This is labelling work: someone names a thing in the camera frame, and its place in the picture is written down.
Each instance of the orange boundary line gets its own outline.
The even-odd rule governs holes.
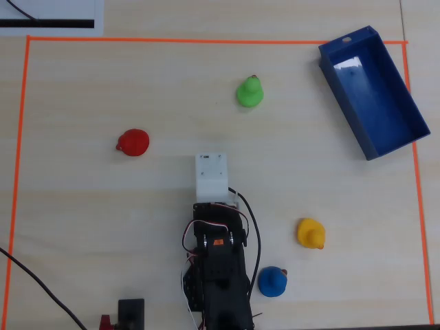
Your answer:
[[[14,193],[12,196],[11,227],[9,231],[9,249],[8,249],[9,254],[12,254],[14,250],[15,219],[17,213],[17,196],[19,193],[19,177],[20,177],[21,136],[23,132],[23,114],[25,111],[26,82],[28,81],[29,48],[30,48],[30,37],[27,36],[26,49],[25,49],[25,63],[23,66],[23,80],[21,81],[19,130],[16,137]],[[12,267],[12,261],[11,259],[8,258],[8,265],[6,267],[5,296],[3,300],[3,317],[1,319],[1,330],[6,330],[6,318],[8,316],[9,288],[11,281],[11,267]]]
[[[125,43],[214,43],[235,45],[321,45],[327,40],[221,40],[221,39],[176,39],[176,38],[94,38],[94,37],[57,37],[31,36],[33,41],[113,41]],[[384,41],[388,45],[403,45],[408,41]]]
[[[29,52],[31,41],[107,41],[107,42],[132,42],[132,43],[207,43],[207,44],[236,44],[236,45],[320,45],[327,41],[319,40],[291,40],[291,41],[271,41],[271,40],[209,40],[209,39],[176,39],[176,38],[65,38],[65,37],[46,37],[46,36],[27,36],[25,59],[23,66],[23,80],[21,82],[21,99],[20,99],[20,113],[19,113],[19,127],[16,141],[16,155],[15,155],[15,172],[14,172],[14,192],[12,197],[12,213],[11,213],[11,226],[9,237],[9,253],[13,253],[14,249],[14,233],[15,223],[17,215],[17,198],[19,191],[19,176],[20,176],[20,158],[21,158],[21,140],[23,133],[23,116],[25,110],[25,95],[26,95],[26,83],[28,81],[28,67],[29,67]],[[404,71],[405,82],[410,89],[409,73],[408,73],[408,59],[406,57],[406,45],[408,41],[384,41],[387,45],[401,45],[402,54],[404,57]],[[417,197],[419,201],[419,213],[420,213],[420,226],[421,237],[423,245],[423,264],[425,271],[425,284],[426,284],[426,298],[428,301],[428,313],[430,318],[430,324],[434,324],[434,315],[432,312],[432,298],[430,290],[430,275],[428,264],[428,251],[426,247],[426,230],[424,221],[424,209],[421,196],[421,184],[419,163],[417,160],[417,145],[415,142],[412,144],[412,151],[414,155],[415,176],[417,183]],[[8,265],[6,268],[6,280],[5,280],[5,295],[3,299],[3,317],[1,320],[1,330],[6,330],[6,320],[8,316],[8,302],[10,293],[10,280],[11,280],[12,261],[8,259]]]
[[[410,74],[409,74],[409,69],[408,69],[408,56],[406,55],[406,44],[404,44],[404,43],[402,43],[402,45],[401,45],[401,52],[404,57],[405,84],[406,84],[406,88],[408,88],[408,90],[411,92]],[[423,251],[423,270],[425,272],[426,302],[428,304],[429,323],[431,325],[433,325],[434,324],[434,311],[432,308],[431,280],[430,280],[429,259],[428,259],[428,244],[426,243],[424,200],[423,200],[423,197],[421,194],[419,157],[417,154],[416,142],[412,143],[412,156],[414,157],[415,183],[416,183],[416,187],[417,187],[417,200],[419,202],[421,248]]]

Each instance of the yellow object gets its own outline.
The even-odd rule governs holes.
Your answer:
[[[300,244],[309,249],[323,249],[325,242],[325,229],[319,222],[306,218],[298,224],[297,230]]]

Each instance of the light wood surface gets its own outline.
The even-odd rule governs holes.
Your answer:
[[[398,1],[107,1],[105,15],[106,36],[332,39],[370,24],[403,39]],[[7,246],[24,40],[2,43],[15,47],[0,61],[12,72],[1,80],[11,92],[0,91]],[[388,49],[402,74],[400,46]],[[179,240],[195,200],[193,155],[221,151],[257,216],[261,267],[289,270],[280,298],[254,290],[256,329],[427,323],[411,148],[365,161],[318,59],[316,46],[32,43],[15,255],[88,329],[117,299],[138,297],[146,329],[192,329]],[[243,113],[234,90],[250,74],[266,97]],[[139,159],[114,150],[131,127],[151,135]],[[323,251],[295,242],[301,217],[326,227]],[[249,275],[255,256],[251,230]],[[13,267],[8,328],[31,326],[76,329]]]
[[[440,3],[423,0],[403,1],[404,27],[408,44],[411,92],[431,130],[431,135],[418,142],[423,206],[428,239],[429,265],[434,300],[434,315],[440,315],[440,95],[438,78],[440,44],[437,32]]]

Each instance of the blue box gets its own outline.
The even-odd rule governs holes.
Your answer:
[[[321,70],[367,160],[430,134],[371,26],[321,45],[319,50]]]

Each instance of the green object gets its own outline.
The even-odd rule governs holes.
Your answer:
[[[260,79],[255,75],[247,78],[237,89],[236,98],[241,105],[247,108],[252,108],[258,105],[258,103],[264,98]]]

